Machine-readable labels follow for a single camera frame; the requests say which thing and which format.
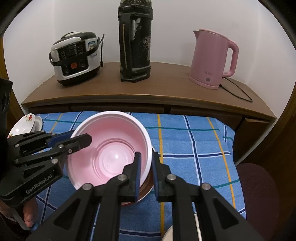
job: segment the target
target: kettle cord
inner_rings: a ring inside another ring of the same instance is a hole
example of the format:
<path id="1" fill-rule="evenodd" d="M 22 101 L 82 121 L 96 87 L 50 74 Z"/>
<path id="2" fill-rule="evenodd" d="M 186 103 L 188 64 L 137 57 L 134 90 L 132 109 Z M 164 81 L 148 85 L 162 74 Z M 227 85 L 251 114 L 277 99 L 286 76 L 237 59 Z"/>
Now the kettle cord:
<path id="1" fill-rule="evenodd" d="M 221 84 L 219 84 L 219 87 L 221 87 L 222 89 L 226 90 L 228 93 L 232 94 L 233 96 L 239 98 L 239 99 L 242 99 L 242 100 L 245 100 L 245 101 L 248 101 L 248 102 L 253 102 L 252 98 L 246 93 L 244 92 L 236 83 L 232 82 L 229 78 L 227 77 L 223 77 L 224 79 L 227 79 L 229 82 L 233 83 L 237 88 L 239 88 L 246 96 L 249 97 L 249 99 L 245 99 L 245 98 L 242 98 L 242 97 L 239 97 L 237 96 L 236 94 L 233 94 L 232 92 L 230 92 L 228 89 L 226 89 L 225 87 L 223 87 Z"/>
<path id="2" fill-rule="evenodd" d="M 104 42 L 104 37 L 105 37 L 105 34 L 103 34 L 103 37 L 102 37 L 102 39 L 100 41 L 100 43 L 102 42 L 102 45 L 101 45 L 101 63 L 100 63 L 101 64 L 101 67 L 104 66 L 104 64 L 103 64 L 103 42 Z"/>

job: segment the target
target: yellow stripe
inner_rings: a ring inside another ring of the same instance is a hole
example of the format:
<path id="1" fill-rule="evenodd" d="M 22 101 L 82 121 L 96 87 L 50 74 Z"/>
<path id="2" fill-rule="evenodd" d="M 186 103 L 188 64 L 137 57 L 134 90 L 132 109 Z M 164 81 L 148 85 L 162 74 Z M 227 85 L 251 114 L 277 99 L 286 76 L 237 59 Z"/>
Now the yellow stripe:
<path id="1" fill-rule="evenodd" d="M 160 116 L 157 114 L 157 123 L 158 127 L 161 127 Z M 161 129 L 158 129 L 158 137 L 159 137 L 159 154 L 160 154 L 160 163 L 163 163 L 163 138 L 161 135 Z M 165 233 L 165 204 L 163 202 L 160 203 L 160 233 L 161 236 Z"/>
<path id="2" fill-rule="evenodd" d="M 208 117 L 207 117 L 207 120 L 209 121 L 209 123 L 210 123 L 212 129 L 214 129 L 214 126 L 213 126 L 211 120 L 210 120 Z M 226 172 L 227 172 L 227 176 L 228 176 L 228 181 L 231 182 L 231 177 L 230 177 L 230 173 L 229 173 L 229 169 L 228 169 L 227 161 L 226 161 L 226 158 L 225 158 L 225 155 L 224 155 L 224 151 L 223 151 L 223 148 L 222 148 L 221 142 L 220 142 L 220 140 L 219 140 L 219 137 L 218 137 L 218 135 L 217 135 L 217 132 L 214 131 L 214 133 L 215 133 L 216 139 L 217 139 L 217 141 L 218 141 L 218 143 L 219 143 L 219 147 L 220 147 L 220 150 L 221 150 L 221 153 L 222 153 L 222 156 L 223 156 L 223 160 L 224 160 L 224 164 L 225 164 Z M 233 186 L 232 186 L 232 184 L 230 184 L 229 186 L 230 186 L 230 191 L 231 191 L 231 196 L 232 196 L 232 205 L 233 205 L 233 207 L 235 208 L 235 199 L 234 199 Z"/>
<path id="3" fill-rule="evenodd" d="M 60 114 L 60 116 L 59 116 L 59 118 L 57 119 L 57 121 L 60 120 L 60 118 L 62 117 L 63 114 L 64 114 L 64 113 Z M 57 121 L 55 122 L 54 126 L 52 127 L 52 129 L 51 129 L 49 132 L 52 132 L 52 131 L 54 130 L 55 126 L 57 125 Z"/>

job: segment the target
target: green stripe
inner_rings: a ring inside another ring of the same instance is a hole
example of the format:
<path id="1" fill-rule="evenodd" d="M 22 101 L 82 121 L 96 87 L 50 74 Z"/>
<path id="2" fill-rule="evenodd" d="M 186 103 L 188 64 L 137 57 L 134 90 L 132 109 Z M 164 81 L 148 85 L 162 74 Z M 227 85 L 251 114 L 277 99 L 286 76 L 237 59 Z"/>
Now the green stripe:
<path id="1" fill-rule="evenodd" d="M 233 184 L 233 183 L 237 183 L 237 182 L 239 182 L 239 179 L 237 179 L 237 180 L 234 180 L 234 181 L 231 181 L 231 182 L 229 182 L 229 183 L 225 183 L 225 184 L 221 184 L 221 185 L 218 185 L 218 186 L 213 186 L 213 188 L 221 188 L 221 187 L 225 187 L 225 186 L 228 186 L 228 185 L 230 185 L 230 184 Z"/>
<path id="2" fill-rule="evenodd" d="M 50 120 L 45 119 L 44 121 L 54 121 L 63 123 L 75 123 L 81 124 L 81 121 L 67 121 L 67 120 Z M 186 128 L 174 128 L 174 127 L 158 127 L 158 126 L 145 126 L 146 129 L 166 129 L 166 130 L 180 130 L 180 131 L 219 131 L 219 129 L 186 129 Z"/>
<path id="3" fill-rule="evenodd" d="M 223 137 L 223 138 L 230 139 L 230 140 L 234 141 L 231 137 Z"/>

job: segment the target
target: pink bowl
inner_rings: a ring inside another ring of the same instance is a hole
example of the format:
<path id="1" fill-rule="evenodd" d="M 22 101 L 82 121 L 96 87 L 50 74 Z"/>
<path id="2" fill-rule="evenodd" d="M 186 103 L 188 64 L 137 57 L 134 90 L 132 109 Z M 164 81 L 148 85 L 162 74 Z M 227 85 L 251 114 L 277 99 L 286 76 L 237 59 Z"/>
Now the pink bowl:
<path id="1" fill-rule="evenodd" d="M 71 137 L 88 133 L 90 146 L 68 156 L 69 179 L 78 190 L 83 184 L 105 184 L 133 162 L 136 151 L 142 156 L 140 186 L 151 167 L 152 146 L 144 126 L 133 116 L 105 111 L 82 122 Z"/>

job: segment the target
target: wooden shelf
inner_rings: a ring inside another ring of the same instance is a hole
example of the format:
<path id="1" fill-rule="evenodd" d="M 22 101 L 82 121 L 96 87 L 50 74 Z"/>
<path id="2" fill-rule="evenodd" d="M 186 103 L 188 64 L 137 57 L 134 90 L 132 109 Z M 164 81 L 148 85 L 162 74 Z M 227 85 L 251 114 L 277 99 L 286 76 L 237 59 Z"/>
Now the wooden shelf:
<path id="1" fill-rule="evenodd" d="M 22 103 L 33 110 L 60 106 L 94 105 L 106 103 L 155 104 L 194 107 L 235 113 L 245 117 L 273 122 L 275 115 L 247 85 L 235 81 L 253 103 L 236 98 L 219 88 L 210 90 L 188 79 L 190 67 L 176 64 L 151 63 L 151 77 L 138 83 L 120 81 L 119 62 L 105 63 L 99 74 L 82 84 L 64 87 L 53 76 L 34 90 Z M 223 86 L 233 93 L 246 97 L 227 80 Z"/>

